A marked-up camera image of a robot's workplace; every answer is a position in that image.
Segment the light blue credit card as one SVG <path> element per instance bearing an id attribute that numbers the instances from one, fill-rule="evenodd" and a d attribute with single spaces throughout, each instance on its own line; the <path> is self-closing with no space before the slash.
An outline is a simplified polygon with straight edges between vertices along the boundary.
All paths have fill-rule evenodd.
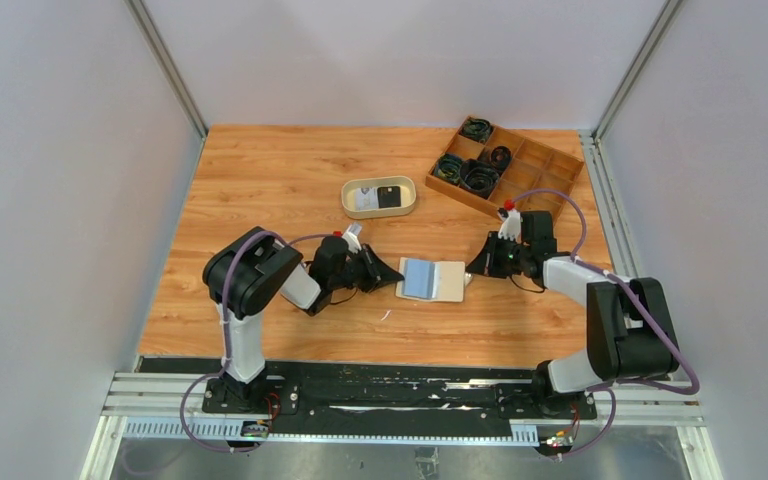
<path id="1" fill-rule="evenodd" d="M 407 258 L 404 262 L 402 294 L 416 299 L 433 300 L 436 295 L 437 264 Z"/>

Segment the beige card holder wallet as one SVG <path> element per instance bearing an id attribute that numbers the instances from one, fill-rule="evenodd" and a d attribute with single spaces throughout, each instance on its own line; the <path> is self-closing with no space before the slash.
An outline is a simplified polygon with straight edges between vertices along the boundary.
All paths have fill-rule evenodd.
<path id="1" fill-rule="evenodd" d="M 402 257 L 398 271 L 403 279 L 396 284 L 396 297 L 420 302 L 460 303 L 473 278 L 462 261 Z"/>

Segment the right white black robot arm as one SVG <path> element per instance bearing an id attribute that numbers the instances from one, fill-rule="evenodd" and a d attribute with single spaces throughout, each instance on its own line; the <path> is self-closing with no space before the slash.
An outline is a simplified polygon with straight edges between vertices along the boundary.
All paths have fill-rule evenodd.
<path id="1" fill-rule="evenodd" d="M 651 380 L 675 372 L 678 346 L 663 287 L 653 278 L 627 278 L 588 264 L 557 247 L 547 211 L 499 211 L 467 265 L 472 275 L 529 279 L 538 292 L 562 294 L 584 307 L 582 350 L 540 363 L 531 380 L 531 403 L 544 417 L 556 417 L 571 395 L 621 380 Z"/>

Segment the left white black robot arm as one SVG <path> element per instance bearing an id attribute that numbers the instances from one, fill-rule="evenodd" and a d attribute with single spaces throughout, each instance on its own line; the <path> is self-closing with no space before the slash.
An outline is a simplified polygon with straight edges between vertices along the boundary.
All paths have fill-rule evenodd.
<path id="1" fill-rule="evenodd" d="M 256 412 L 266 400 L 263 317 L 276 295 L 315 316 L 337 303 L 337 290 L 370 293 L 404 280 L 360 242 L 360 230 L 353 223 L 341 232 L 287 241 L 255 227 L 207 262 L 202 281 L 217 307 L 224 344 L 217 384 L 239 411 Z"/>

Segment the white card in tray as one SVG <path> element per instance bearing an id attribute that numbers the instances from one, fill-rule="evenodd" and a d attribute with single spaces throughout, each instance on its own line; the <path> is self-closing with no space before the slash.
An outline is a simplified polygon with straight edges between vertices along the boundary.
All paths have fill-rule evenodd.
<path id="1" fill-rule="evenodd" d="M 377 210 L 377 188 L 362 187 L 354 191 L 354 209 L 356 211 Z"/>

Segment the black card in tray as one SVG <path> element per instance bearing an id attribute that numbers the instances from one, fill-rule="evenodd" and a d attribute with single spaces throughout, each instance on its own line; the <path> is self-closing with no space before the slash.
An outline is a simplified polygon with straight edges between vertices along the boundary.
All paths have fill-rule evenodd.
<path id="1" fill-rule="evenodd" d="M 376 195 L 379 209 L 399 208 L 402 206 L 400 186 L 392 185 L 378 187 Z"/>

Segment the beige oval tray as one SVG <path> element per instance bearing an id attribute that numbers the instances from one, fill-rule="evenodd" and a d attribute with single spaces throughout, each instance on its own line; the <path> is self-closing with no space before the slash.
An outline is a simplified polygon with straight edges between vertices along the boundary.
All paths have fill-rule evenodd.
<path id="1" fill-rule="evenodd" d="M 342 186 L 340 199 L 349 218 L 365 220 L 408 215 L 417 192 L 410 178 L 398 175 L 350 180 Z"/>

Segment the wooden compartment organizer box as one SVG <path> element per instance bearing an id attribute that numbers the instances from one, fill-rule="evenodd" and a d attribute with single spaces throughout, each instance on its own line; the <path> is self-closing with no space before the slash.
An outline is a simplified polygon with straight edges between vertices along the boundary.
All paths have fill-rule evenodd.
<path id="1" fill-rule="evenodd" d="M 468 116 L 425 176 L 425 185 L 465 206 L 494 216 L 506 200 L 516 209 L 554 217 L 585 164 L 577 157 L 480 117 Z"/>

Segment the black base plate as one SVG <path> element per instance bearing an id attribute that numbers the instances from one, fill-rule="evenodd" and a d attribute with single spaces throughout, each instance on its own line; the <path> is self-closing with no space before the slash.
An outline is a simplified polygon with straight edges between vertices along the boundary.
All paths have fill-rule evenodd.
<path id="1" fill-rule="evenodd" d="M 583 393 L 555 394 L 533 369 L 272 361 L 253 386 L 208 382 L 202 411 L 276 415 L 282 434 L 502 437 L 513 420 L 593 420 Z"/>

